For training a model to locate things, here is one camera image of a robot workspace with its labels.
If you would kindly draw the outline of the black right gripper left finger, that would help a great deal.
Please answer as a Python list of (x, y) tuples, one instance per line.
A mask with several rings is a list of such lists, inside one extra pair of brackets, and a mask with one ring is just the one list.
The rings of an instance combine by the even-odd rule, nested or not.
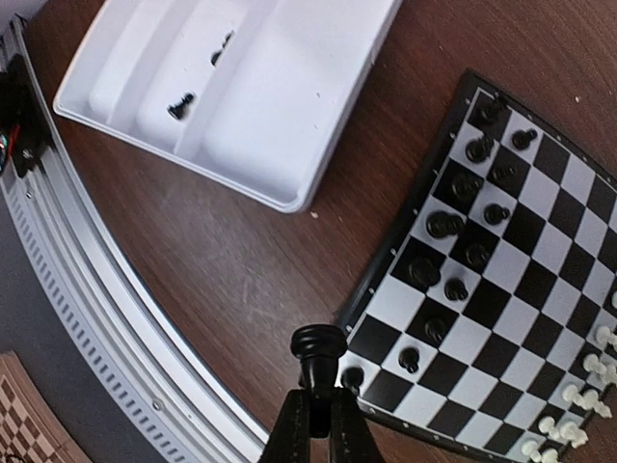
[(310, 461), (309, 393), (290, 391), (259, 463), (306, 463)]

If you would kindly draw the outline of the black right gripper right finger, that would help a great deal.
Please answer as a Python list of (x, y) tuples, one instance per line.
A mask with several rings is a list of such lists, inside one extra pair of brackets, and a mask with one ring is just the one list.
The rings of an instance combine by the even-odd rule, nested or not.
[(335, 463), (384, 462), (356, 396), (345, 388), (333, 392), (329, 458)]

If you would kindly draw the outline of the black bishop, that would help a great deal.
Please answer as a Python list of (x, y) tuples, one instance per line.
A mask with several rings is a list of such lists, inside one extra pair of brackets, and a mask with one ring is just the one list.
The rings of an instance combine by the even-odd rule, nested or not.
[(473, 174), (459, 173), (451, 183), (453, 195), (462, 203), (472, 202), (484, 185), (484, 179)]

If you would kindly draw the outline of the black pawn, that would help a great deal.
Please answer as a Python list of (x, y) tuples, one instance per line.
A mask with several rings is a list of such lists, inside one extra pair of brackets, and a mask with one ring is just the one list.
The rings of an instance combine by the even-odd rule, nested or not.
[(538, 137), (535, 129), (517, 130), (511, 136), (511, 142), (516, 150), (527, 150), (531, 143)]

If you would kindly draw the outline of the black king piece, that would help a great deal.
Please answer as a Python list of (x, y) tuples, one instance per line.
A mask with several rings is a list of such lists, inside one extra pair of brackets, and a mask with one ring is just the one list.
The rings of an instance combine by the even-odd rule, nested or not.
[(411, 284), (422, 290), (437, 285), (442, 278), (440, 269), (426, 257), (414, 258), (409, 264), (408, 273)]

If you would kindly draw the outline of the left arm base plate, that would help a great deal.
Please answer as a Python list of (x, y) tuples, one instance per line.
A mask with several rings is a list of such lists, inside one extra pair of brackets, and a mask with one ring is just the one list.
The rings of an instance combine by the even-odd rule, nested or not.
[(52, 137), (22, 55), (1, 72), (1, 174), (10, 161), (20, 178), (34, 171)]

